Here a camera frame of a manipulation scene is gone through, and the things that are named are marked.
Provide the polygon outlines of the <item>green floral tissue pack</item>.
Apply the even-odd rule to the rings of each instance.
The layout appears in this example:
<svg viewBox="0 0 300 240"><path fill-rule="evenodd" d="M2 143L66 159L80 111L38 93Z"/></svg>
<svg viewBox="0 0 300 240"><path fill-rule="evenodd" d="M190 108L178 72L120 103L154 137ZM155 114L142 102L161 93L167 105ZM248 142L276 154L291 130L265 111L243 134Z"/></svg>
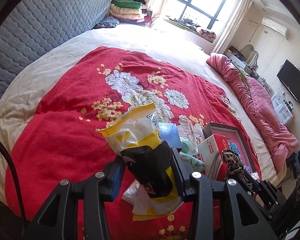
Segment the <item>green floral tissue pack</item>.
<svg viewBox="0 0 300 240"><path fill-rule="evenodd" d="M183 152L180 152L179 156L182 161L189 163L194 171L203 172L205 170L205 164L203 161Z"/></svg>

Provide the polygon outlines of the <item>leopard print scrunchie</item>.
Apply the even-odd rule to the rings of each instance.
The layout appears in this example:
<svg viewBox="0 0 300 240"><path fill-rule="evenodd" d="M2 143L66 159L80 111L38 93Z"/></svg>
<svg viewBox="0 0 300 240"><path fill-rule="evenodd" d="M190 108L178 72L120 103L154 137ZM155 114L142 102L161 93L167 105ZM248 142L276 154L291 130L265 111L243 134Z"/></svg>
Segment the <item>leopard print scrunchie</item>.
<svg viewBox="0 0 300 240"><path fill-rule="evenodd" d="M252 183L244 175L244 166L236 153L231 149L222 151L222 161L226 164L226 177L228 179L238 179L252 189Z"/></svg>

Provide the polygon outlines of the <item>yellow white plastic bag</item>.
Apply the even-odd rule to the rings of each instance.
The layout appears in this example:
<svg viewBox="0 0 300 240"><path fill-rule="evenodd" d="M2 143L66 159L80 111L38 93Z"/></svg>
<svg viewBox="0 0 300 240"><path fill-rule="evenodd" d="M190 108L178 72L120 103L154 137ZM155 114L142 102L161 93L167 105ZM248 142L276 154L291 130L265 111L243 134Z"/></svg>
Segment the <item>yellow white plastic bag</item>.
<svg viewBox="0 0 300 240"><path fill-rule="evenodd" d="M172 170L173 151L161 139L154 103L129 110L98 133L140 184L134 221L168 216L182 205Z"/></svg>

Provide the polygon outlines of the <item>green item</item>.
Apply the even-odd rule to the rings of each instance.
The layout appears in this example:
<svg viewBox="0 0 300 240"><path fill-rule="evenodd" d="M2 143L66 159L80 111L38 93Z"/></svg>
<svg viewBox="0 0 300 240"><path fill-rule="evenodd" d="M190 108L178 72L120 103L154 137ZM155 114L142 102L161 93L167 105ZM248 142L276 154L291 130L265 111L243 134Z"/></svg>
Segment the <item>green item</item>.
<svg viewBox="0 0 300 240"><path fill-rule="evenodd" d="M197 146L196 144L188 139L188 138L181 138L181 148L182 152L188 155L195 155L197 153Z"/></svg>

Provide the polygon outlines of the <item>red tissue box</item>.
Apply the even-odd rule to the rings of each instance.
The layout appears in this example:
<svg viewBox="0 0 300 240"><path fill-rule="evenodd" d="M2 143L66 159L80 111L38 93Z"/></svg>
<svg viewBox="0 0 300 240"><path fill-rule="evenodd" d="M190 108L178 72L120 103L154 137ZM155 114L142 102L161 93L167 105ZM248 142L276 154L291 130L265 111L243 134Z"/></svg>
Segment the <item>red tissue box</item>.
<svg viewBox="0 0 300 240"><path fill-rule="evenodd" d="M226 178L226 164L222 160L222 151L229 149L226 137L213 134L201 142L197 148L205 164L205 175L209 179L223 181Z"/></svg>

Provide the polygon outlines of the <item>pink quilted duvet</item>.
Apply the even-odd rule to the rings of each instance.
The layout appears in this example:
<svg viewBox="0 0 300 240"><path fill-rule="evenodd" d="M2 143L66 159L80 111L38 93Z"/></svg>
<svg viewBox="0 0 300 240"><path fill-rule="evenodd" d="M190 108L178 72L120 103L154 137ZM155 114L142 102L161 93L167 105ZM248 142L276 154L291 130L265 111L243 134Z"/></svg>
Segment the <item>pink quilted duvet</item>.
<svg viewBox="0 0 300 240"><path fill-rule="evenodd" d="M297 150L299 142L287 127L280 123L266 89L252 77L241 77L239 70L223 54L212 53L206 62L232 88L263 138L275 170L278 173L282 172L286 166L286 159Z"/></svg>

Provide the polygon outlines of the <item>grey tray with pink book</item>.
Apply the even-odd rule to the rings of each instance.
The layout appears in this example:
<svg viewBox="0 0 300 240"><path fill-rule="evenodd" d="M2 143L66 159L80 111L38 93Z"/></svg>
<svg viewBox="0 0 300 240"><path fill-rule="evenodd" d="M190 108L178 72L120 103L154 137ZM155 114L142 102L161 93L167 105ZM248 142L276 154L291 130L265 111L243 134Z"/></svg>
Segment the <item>grey tray with pink book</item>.
<svg viewBox="0 0 300 240"><path fill-rule="evenodd" d="M247 139L238 127L210 122L203 128L205 138L211 135L220 135L225 141L226 148L238 154L244 166L249 172L260 172L253 147L248 144Z"/></svg>

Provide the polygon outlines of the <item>white drawer cabinet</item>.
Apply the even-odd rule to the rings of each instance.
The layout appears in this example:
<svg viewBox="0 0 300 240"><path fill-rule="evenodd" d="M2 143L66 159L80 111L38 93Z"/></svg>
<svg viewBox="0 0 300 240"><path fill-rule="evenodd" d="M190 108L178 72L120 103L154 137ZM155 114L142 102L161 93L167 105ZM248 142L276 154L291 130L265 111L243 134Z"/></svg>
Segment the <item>white drawer cabinet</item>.
<svg viewBox="0 0 300 240"><path fill-rule="evenodd" d="M289 126L293 122L294 116L292 114L292 111L289 109L290 105L286 104L282 93L276 92L271 97L271 101L280 123L282 125Z"/></svg>

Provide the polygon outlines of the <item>black flat television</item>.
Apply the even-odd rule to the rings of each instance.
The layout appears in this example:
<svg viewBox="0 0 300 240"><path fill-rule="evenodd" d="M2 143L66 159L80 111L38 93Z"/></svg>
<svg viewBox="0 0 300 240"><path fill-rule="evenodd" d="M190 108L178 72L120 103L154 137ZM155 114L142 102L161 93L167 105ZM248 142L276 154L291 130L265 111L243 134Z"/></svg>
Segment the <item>black flat television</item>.
<svg viewBox="0 0 300 240"><path fill-rule="evenodd" d="M277 73L277 78L300 104L300 70L286 60Z"/></svg>

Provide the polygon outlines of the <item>clothes on window sill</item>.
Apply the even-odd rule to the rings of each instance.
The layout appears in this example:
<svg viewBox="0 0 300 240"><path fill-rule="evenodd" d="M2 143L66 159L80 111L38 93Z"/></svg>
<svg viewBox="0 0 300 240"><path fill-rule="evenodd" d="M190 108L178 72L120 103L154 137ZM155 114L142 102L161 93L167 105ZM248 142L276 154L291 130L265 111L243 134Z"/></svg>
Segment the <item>clothes on window sill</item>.
<svg viewBox="0 0 300 240"><path fill-rule="evenodd" d="M209 31L201 27L200 25L193 22L191 19L171 19L169 18L171 22L174 22L177 26L182 26L186 28L187 30L194 31L196 34L204 38L205 40L212 43L216 39L216 34L213 31Z"/></svg>

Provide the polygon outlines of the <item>beige bed sheet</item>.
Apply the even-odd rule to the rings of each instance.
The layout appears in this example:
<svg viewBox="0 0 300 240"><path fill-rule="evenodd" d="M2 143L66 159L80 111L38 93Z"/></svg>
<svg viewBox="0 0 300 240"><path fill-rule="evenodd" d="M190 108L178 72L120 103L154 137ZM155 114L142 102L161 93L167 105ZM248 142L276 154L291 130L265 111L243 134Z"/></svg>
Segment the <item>beige bed sheet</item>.
<svg viewBox="0 0 300 240"><path fill-rule="evenodd" d="M253 147L261 179L279 185L268 148L232 88L196 45L159 31L121 25L89 30L22 70L0 99L0 141L17 169L27 218L57 184L78 182L115 153L98 129L154 103L158 122L202 142L203 126L238 127Z"/></svg>

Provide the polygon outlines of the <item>white air conditioner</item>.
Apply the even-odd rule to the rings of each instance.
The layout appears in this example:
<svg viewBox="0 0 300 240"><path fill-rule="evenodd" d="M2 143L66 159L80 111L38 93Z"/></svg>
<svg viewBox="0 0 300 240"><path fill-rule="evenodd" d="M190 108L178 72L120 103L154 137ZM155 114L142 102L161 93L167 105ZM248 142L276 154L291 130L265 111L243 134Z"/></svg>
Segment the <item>white air conditioner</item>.
<svg viewBox="0 0 300 240"><path fill-rule="evenodd" d="M262 25L288 39L288 29L285 26L266 17L262 19Z"/></svg>

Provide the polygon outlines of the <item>stack of folded blankets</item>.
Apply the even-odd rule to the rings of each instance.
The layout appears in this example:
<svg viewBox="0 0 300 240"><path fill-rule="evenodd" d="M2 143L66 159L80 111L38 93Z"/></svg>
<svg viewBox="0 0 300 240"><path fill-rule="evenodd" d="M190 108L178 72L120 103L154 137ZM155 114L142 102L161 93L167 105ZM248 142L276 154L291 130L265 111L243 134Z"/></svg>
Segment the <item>stack of folded blankets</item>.
<svg viewBox="0 0 300 240"><path fill-rule="evenodd" d="M152 12L148 10L145 0L112 0L109 14L120 23L149 27Z"/></svg>

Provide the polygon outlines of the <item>dark patterned pillow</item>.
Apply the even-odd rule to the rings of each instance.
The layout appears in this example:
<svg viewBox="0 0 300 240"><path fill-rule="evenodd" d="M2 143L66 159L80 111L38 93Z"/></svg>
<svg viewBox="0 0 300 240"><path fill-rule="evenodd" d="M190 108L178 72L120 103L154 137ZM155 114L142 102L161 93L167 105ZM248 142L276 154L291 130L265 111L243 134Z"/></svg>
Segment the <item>dark patterned pillow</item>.
<svg viewBox="0 0 300 240"><path fill-rule="evenodd" d="M114 18L113 16L107 16L103 20L101 20L99 23L95 24L93 29L116 28L119 24L120 24L120 22L117 18Z"/></svg>

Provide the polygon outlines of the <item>grey quilted headboard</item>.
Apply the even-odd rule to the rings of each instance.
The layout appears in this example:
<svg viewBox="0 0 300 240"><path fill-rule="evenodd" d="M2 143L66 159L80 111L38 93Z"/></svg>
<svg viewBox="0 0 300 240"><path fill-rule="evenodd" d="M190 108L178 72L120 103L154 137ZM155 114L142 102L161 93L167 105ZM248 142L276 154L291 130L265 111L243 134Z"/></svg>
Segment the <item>grey quilted headboard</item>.
<svg viewBox="0 0 300 240"><path fill-rule="evenodd" d="M0 99L25 67L104 19L111 1L20 1L0 26Z"/></svg>

